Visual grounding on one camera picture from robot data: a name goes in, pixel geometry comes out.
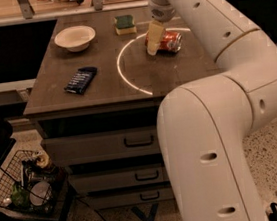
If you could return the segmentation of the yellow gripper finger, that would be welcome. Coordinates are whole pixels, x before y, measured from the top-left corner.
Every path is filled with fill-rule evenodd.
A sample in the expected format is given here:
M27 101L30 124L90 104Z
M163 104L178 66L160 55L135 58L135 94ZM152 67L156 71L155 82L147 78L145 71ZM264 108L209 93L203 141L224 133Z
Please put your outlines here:
M156 55L164 37L165 28L161 22L156 20L149 23L147 33L147 53L152 56Z

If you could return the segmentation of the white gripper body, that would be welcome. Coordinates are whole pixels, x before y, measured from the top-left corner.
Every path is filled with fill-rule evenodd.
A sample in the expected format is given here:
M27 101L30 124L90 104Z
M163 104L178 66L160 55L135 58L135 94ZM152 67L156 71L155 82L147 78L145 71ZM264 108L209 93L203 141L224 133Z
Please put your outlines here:
M167 0L149 0L148 7L152 18L162 23L172 20L176 13Z

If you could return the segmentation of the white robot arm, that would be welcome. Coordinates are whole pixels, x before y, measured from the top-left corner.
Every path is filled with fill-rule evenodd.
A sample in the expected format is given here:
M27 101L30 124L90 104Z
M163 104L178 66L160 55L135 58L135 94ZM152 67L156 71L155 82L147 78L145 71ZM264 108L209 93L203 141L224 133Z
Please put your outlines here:
M183 221L269 221L243 139L277 117L277 46L226 0L149 0L178 14L219 73L172 90L157 115L160 150Z

